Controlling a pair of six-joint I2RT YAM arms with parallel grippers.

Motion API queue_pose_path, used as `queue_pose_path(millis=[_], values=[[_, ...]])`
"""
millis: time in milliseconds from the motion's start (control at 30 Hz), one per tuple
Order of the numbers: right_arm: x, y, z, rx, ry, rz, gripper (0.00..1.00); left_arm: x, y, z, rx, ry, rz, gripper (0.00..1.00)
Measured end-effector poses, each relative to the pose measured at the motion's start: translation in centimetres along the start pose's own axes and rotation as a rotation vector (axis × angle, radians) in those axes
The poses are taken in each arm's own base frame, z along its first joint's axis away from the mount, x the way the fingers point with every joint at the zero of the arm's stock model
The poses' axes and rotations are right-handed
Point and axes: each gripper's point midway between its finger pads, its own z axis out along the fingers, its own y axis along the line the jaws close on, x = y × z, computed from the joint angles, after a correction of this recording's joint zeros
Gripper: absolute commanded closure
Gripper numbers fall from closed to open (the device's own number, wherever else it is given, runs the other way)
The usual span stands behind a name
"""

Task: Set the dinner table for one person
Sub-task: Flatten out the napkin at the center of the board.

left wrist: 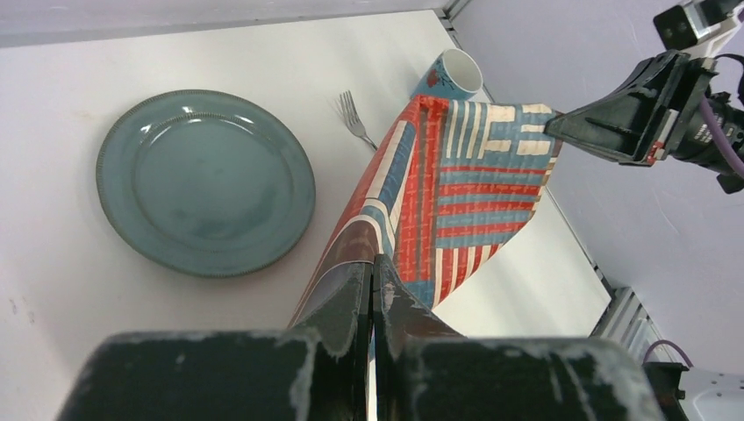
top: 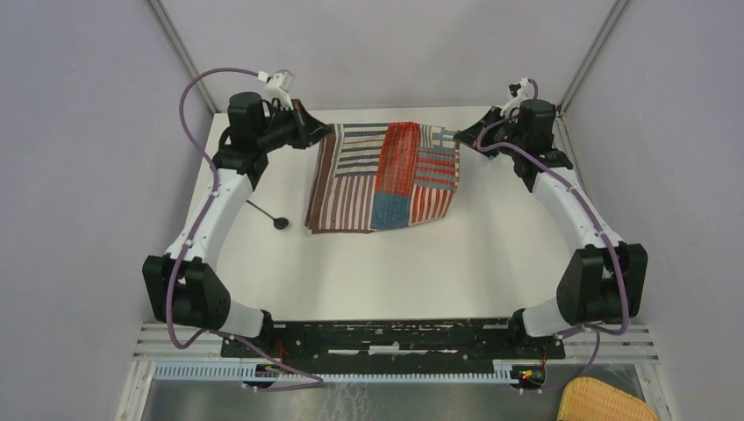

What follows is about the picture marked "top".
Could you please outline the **striped patchwork placemat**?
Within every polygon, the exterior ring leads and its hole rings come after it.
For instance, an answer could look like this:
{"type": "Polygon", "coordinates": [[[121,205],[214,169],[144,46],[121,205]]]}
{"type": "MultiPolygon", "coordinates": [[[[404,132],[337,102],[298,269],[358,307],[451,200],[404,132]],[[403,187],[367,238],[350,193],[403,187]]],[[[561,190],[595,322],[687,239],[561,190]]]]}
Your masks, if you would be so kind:
{"type": "Polygon", "coordinates": [[[372,233],[444,218],[460,181],[455,134],[414,122],[333,125],[318,144],[305,227],[372,233]]]}

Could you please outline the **black spoon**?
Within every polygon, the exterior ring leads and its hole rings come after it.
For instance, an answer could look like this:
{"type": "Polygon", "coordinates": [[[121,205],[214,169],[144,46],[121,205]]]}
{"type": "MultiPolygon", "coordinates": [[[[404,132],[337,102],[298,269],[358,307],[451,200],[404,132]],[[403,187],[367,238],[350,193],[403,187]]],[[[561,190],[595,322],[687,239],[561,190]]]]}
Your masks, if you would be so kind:
{"type": "Polygon", "coordinates": [[[285,230],[290,227],[290,221],[285,217],[275,217],[268,211],[264,210],[261,206],[257,205],[253,201],[247,200],[247,204],[258,210],[260,213],[265,215],[272,221],[272,225],[276,230],[285,230]]]}

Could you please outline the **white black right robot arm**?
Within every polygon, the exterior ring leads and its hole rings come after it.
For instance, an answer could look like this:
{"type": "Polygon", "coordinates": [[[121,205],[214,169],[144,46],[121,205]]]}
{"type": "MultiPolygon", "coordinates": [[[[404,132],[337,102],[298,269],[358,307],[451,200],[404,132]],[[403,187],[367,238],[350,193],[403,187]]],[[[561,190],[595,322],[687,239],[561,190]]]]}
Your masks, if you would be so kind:
{"type": "Polygon", "coordinates": [[[506,335],[509,351],[528,358],[542,337],[594,331],[624,334],[640,310],[648,254],[600,216],[580,186],[570,158],[554,145],[554,104],[526,99],[514,109],[491,108],[455,139],[487,157],[507,155],[516,176],[548,210],[572,253],[554,296],[517,310],[506,335]]]}

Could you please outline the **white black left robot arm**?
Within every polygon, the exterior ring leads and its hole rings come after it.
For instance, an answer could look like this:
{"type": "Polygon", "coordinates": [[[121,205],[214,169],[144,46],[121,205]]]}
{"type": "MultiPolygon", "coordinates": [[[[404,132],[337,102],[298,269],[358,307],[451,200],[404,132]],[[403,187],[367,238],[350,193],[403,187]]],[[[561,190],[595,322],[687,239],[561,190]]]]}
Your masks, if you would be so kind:
{"type": "Polygon", "coordinates": [[[163,255],[146,258],[142,273],[157,320],[242,336],[243,346],[262,357],[275,348],[271,315],[232,299],[218,277],[218,257],[268,166],[268,154],[284,146],[314,146],[332,128],[298,98],[283,105],[256,92],[233,95],[227,116],[229,125],[209,157],[211,175],[195,213],[163,255]]]}

